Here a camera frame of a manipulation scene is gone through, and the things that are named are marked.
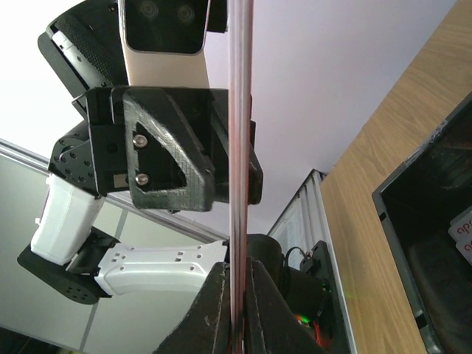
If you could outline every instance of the transparent tube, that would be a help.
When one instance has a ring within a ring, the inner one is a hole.
[[[229,0],[229,205],[232,352],[243,352],[254,2]]]

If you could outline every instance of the white wall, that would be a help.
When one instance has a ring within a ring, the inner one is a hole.
[[[36,38],[77,0],[6,1],[0,138],[49,156],[80,121]],[[253,118],[263,167],[249,231],[267,232],[312,168],[328,172],[455,0],[255,0]],[[228,35],[209,34],[212,87],[227,88]],[[185,213],[227,233],[228,208]]]
[[[79,305],[24,270],[16,258],[37,229],[45,179],[0,156],[0,327],[89,354],[150,353],[180,322],[196,293],[135,293]],[[94,225],[134,246],[198,244],[108,203]]]

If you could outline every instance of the wooden tabletop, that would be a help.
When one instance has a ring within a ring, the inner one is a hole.
[[[426,351],[371,194],[471,91],[472,0],[459,0],[322,184],[360,353]]]

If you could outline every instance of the bolt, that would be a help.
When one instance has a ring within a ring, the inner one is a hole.
[[[133,144],[137,148],[145,148],[146,146],[148,146],[148,138],[146,138],[144,135],[137,134],[133,139]]]
[[[146,184],[149,183],[149,176],[145,173],[140,173],[136,175],[136,183],[139,186],[145,186]]]

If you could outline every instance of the metal frame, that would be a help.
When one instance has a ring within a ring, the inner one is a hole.
[[[336,253],[334,251],[330,227],[325,212],[325,205],[323,203],[321,183],[324,177],[325,175],[323,173],[316,170],[313,170],[310,173],[268,234],[277,239],[276,234],[280,231],[280,228],[286,227],[287,223],[290,221],[287,217],[290,216],[292,208],[296,204],[300,204],[299,207],[301,208],[302,217],[299,221],[303,224],[303,233],[299,236],[299,244],[293,244],[290,246],[300,246],[301,244],[302,248],[306,247],[305,251],[310,251],[318,241],[322,240],[326,242],[336,278],[336,287],[341,302],[341,310],[344,317],[350,350],[352,354],[356,354],[357,349],[355,346],[353,328],[347,310],[346,297],[344,296],[341,276],[336,261]]]
[[[22,147],[14,145],[0,139],[0,156],[4,156],[9,160],[22,164],[23,166],[41,173],[45,176],[49,175],[47,170],[49,160],[43,156],[26,150]],[[219,240],[228,240],[227,235],[218,233],[199,223],[189,221],[178,215],[171,215],[168,212],[158,210],[138,210],[134,207],[129,192],[113,193],[107,196],[107,201],[111,204],[133,212],[143,218],[158,223],[168,229],[179,232],[183,235],[191,237],[202,243],[211,243]]]

